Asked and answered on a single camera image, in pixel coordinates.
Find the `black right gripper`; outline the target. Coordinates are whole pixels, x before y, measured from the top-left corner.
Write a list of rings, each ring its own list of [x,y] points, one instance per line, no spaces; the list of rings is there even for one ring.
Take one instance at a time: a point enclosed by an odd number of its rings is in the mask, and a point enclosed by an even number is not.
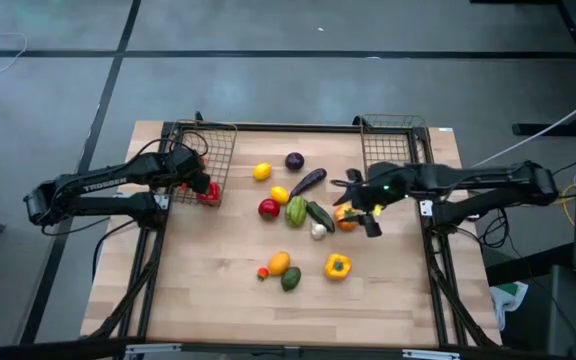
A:
[[[414,182],[415,172],[407,166],[399,166],[391,162],[377,162],[367,168],[367,179],[361,183],[336,183],[345,189],[344,194],[333,205],[350,203],[364,211],[373,211],[379,205],[388,205],[402,200],[408,188]],[[352,209],[344,211],[342,222],[364,223],[368,214]]]

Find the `orange tomato with green stem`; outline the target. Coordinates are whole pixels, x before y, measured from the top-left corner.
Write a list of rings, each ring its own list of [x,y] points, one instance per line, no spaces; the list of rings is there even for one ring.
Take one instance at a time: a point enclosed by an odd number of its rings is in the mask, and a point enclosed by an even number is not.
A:
[[[356,228],[357,222],[349,221],[350,217],[357,214],[357,210],[349,204],[340,205],[334,212],[334,220],[342,231],[352,231]]]

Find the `dark green cucumber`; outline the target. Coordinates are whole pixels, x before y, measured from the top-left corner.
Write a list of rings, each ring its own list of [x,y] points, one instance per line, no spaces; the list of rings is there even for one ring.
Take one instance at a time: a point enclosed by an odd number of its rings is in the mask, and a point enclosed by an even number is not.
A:
[[[306,205],[308,215],[318,224],[323,225],[327,232],[335,232],[335,223],[332,217],[320,205],[314,201],[310,201]]]

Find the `red bell pepper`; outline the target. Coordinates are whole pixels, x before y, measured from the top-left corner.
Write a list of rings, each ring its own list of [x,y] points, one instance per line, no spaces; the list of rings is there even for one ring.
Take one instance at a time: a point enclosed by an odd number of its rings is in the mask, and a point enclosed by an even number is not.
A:
[[[196,199],[205,204],[218,205],[221,201],[221,187],[218,183],[210,182],[208,191],[204,194],[197,193]]]

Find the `long purple eggplant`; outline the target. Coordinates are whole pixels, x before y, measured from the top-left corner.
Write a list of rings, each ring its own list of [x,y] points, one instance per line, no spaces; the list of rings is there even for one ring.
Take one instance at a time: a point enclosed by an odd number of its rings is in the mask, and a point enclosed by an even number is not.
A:
[[[306,190],[319,184],[327,177],[327,171],[324,168],[317,168],[308,173],[290,192],[290,198],[301,195]]]

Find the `light green chayote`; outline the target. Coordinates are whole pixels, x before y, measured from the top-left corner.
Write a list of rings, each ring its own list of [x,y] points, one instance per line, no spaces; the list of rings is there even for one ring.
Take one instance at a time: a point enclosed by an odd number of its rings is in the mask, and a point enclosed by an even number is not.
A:
[[[301,227],[307,215],[307,200],[302,196],[294,196],[287,204],[285,220],[290,227]]]

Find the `yellow bell pepper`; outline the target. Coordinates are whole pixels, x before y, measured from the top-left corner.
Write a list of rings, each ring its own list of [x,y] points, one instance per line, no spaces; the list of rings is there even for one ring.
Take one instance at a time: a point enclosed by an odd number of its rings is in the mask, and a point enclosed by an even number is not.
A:
[[[338,253],[331,254],[324,267],[324,274],[330,280],[345,280],[352,269],[351,260]]]

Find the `red apple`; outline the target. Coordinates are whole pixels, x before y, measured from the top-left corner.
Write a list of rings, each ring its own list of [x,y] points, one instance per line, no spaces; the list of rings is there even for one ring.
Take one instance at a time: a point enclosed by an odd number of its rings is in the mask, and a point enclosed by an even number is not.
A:
[[[276,219],[281,210],[281,205],[279,202],[272,198],[264,199],[260,202],[258,206],[258,214],[264,220],[274,220]]]

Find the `orange-yellow mango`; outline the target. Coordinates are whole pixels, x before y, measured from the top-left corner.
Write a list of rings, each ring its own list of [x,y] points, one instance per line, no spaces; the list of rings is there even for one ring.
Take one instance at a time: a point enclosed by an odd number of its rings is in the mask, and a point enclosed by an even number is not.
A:
[[[291,257],[285,251],[274,254],[268,261],[267,269],[272,276],[281,276],[290,267]]]

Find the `green avocado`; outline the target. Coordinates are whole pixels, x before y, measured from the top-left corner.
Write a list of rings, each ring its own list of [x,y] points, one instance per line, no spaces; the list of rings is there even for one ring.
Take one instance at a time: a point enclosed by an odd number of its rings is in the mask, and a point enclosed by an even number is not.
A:
[[[282,274],[281,287],[285,292],[294,290],[301,280],[301,269],[299,267],[289,267]]]

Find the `white and green cloth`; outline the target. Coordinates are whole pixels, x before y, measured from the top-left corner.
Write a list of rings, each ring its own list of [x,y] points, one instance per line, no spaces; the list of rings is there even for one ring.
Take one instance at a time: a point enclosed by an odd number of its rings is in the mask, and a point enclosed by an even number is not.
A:
[[[490,294],[497,325],[503,331],[506,324],[506,313],[516,311],[522,304],[529,286],[523,282],[512,282],[490,287]]]

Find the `black mounting beam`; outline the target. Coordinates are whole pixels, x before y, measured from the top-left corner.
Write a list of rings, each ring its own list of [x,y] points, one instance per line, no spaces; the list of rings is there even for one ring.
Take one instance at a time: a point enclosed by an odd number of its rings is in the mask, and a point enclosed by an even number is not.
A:
[[[120,357],[125,348],[132,344],[147,343],[140,337],[111,339],[80,339],[76,341],[27,343],[0,347],[0,360],[95,360],[106,357]],[[515,350],[504,347],[470,347],[462,345],[441,345],[437,348],[422,349],[412,346],[400,347],[332,347],[309,345],[235,345],[181,343],[180,352],[225,352],[251,355],[276,355],[289,359],[301,359],[315,355],[364,355],[374,357],[402,357],[403,349],[420,349],[459,353],[461,360],[576,360],[576,346],[567,355],[552,355],[534,351]]]

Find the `black metal table frame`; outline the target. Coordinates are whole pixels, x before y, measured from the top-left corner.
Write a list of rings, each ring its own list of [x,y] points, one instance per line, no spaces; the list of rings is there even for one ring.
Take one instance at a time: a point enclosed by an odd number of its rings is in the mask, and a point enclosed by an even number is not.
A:
[[[428,128],[433,162],[461,163],[454,132]],[[153,284],[135,302],[121,330],[152,342],[332,347],[435,347],[471,344],[433,283],[418,205],[405,200],[380,217],[383,234],[339,231],[320,241],[308,227],[262,220],[259,202],[273,186],[292,187],[296,174],[284,156],[302,153],[308,168],[340,178],[363,167],[358,126],[242,124],[224,198],[218,207],[175,203]],[[259,163],[272,165],[255,181]],[[259,280],[257,271],[285,251],[301,269],[298,286],[285,292],[281,276]],[[345,280],[330,280],[331,254],[348,257]]]

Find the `white metal bracket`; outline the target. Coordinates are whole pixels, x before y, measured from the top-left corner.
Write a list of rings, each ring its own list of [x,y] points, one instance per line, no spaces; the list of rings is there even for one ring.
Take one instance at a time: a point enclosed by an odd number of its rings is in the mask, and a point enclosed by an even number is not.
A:
[[[412,360],[461,360],[459,353],[420,349],[403,349],[402,357]]]
[[[181,343],[132,344],[125,348],[124,356],[128,360],[144,360],[146,355],[173,353],[181,350]]]

